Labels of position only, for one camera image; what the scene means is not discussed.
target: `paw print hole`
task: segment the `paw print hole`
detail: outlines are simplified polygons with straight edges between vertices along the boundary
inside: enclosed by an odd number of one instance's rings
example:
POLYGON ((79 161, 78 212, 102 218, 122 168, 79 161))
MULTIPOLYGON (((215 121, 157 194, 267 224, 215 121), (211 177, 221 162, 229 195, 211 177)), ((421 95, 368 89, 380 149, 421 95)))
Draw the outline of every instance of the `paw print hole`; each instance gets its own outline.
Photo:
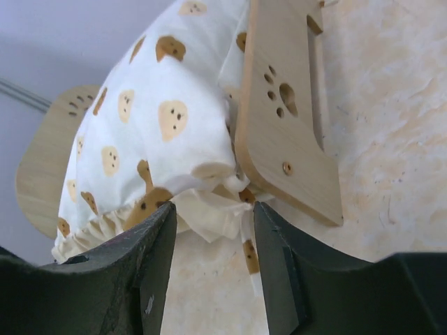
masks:
POLYGON ((275 93, 273 93, 272 91, 268 91, 267 95, 271 101, 275 101, 277 99, 277 95, 275 93))
POLYGON ((280 119, 282 119, 284 117, 284 110, 282 108, 278 108, 277 115, 280 119))
POLYGON ((268 66, 268 69, 274 76, 277 75, 277 72, 274 70, 274 68, 271 65, 268 66))
POLYGON ((293 91, 292 87, 287 83, 279 85, 279 95, 281 96, 282 102, 287 107, 287 110, 294 117, 297 117, 298 109, 295 104, 295 92, 293 91))
POLYGON ((269 84, 273 84, 273 79, 272 79, 272 77, 270 77, 267 73, 264 74, 264 78, 265 78, 265 81, 266 81, 266 82, 268 82, 269 84))

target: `fabric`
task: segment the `fabric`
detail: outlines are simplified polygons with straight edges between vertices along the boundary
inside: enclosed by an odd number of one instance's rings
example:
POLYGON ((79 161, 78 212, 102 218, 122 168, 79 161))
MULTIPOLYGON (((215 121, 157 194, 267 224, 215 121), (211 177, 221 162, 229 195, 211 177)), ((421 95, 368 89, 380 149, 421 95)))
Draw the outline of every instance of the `fabric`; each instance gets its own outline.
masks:
POLYGON ((179 232, 208 242, 237 236, 253 204, 240 199, 249 180, 231 136, 248 12, 248 0, 176 1, 111 70, 71 149, 52 249, 58 262, 167 200, 177 205, 179 232))

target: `plywood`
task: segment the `plywood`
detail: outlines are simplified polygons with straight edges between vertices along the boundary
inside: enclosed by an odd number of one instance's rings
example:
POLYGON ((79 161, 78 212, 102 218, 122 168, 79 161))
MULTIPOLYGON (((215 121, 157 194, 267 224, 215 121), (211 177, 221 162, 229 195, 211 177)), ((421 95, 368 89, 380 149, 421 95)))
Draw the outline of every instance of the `plywood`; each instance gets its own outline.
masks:
POLYGON ((15 176, 17 201, 43 234, 56 237, 57 211, 71 146, 99 86, 75 87, 53 102, 15 176))
POLYGON ((337 163, 318 145, 321 132, 314 134, 309 30, 323 31, 317 1, 252 0, 236 156, 263 190, 322 223, 342 225, 337 163))

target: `paw print cutout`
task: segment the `paw print cutout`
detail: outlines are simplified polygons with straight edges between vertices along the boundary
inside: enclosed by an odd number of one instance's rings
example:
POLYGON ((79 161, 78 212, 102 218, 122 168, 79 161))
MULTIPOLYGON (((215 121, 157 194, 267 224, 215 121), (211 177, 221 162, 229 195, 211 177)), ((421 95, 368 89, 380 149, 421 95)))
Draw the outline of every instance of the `paw print cutout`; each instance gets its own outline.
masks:
MULTIPOLYGON (((298 116, 298 109, 296 107, 295 103, 295 92, 293 91, 292 87, 287 84, 286 82, 283 82, 279 85, 279 87, 276 88, 276 85, 274 83, 274 78, 277 75, 276 70, 272 67, 268 67, 269 71, 264 74, 265 81, 271 85, 271 88, 268 90, 267 95, 271 101, 277 100, 277 95, 274 91, 277 91, 279 93, 279 96, 281 97, 281 101, 286 107, 286 109, 294 116, 298 116)), ((277 115, 280 119, 284 118, 284 109, 282 106, 279 106, 277 108, 277 115)))
POLYGON ((93 103, 94 97, 84 92, 78 92, 76 96, 73 96, 68 102, 68 115, 76 117, 79 114, 84 113, 90 108, 93 103))

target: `marble surface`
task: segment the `marble surface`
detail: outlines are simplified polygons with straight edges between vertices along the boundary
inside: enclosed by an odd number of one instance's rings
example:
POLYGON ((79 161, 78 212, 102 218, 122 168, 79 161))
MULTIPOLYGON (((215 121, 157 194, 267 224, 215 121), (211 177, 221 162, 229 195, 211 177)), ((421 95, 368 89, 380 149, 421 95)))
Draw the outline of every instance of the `marble surface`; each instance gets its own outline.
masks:
MULTIPOLYGON (((331 154, 344 226, 275 200, 280 214, 370 261, 447 251, 447 2, 340 0, 323 10, 331 154)), ((162 334, 268 334, 242 246, 178 236, 162 334)))

